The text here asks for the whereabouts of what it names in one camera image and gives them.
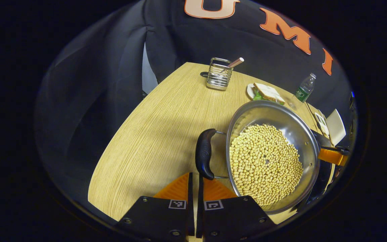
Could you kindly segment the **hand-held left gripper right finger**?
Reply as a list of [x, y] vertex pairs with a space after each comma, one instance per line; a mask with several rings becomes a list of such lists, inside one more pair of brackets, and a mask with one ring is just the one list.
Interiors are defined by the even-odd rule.
[[237, 196], [222, 182], [199, 177], [196, 237], [203, 241], [256, 241], [276, 229], [251, 196]]

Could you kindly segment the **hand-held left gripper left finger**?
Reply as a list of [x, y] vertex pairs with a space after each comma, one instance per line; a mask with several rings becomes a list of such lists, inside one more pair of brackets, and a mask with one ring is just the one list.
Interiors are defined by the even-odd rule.
[[195, 235], [192, 172], [155, 196], [140, 196], [115, 227], [138, 241], [187, 241]]

